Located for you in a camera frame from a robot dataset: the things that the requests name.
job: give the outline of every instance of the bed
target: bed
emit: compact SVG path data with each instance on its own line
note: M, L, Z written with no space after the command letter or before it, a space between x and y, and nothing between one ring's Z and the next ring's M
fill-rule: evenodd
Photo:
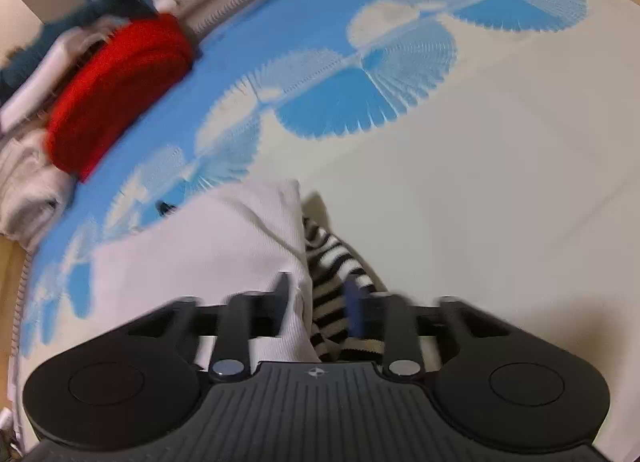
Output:
M193 72L30 264L14 359L27 448L28 375L120 323L95 318L95 246L153 225L158 202L292 177L379 284L460 296L594 363L612 389L596 446L639 454L637 5L194 0L181 16L203 37Z

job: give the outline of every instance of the white folded cloth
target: white folded cloth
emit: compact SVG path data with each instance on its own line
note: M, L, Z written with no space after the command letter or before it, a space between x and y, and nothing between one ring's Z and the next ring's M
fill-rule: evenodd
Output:
M312 282L296 181L211 189L140 234L95 248L91 272L93 319L105 330L182 296L221 304L238 292L268 291L288 272L281 337L252 340L252 365L319 362L309 340Z
M49 163L44 137L44 130L34 130L0 151L0 233L30 252L64 212L75 184Z

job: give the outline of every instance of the red sweater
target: red sweater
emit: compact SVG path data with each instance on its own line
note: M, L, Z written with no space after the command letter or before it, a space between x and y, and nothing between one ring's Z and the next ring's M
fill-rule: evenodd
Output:
M52 163L84 182L120 135L187 74L194 54L170 14L118 31L56 101L45 141Z

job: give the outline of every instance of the black and white striped fabric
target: black and white striped fabric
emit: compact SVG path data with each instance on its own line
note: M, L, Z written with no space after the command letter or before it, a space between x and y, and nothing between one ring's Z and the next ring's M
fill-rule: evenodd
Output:
M360 290L376 287L360 262L335 235L304 219L306 260L313 281L311 343L320 359L330 361L382 360L384 344L378 340L350 337L344 299L344 282L353 280Z

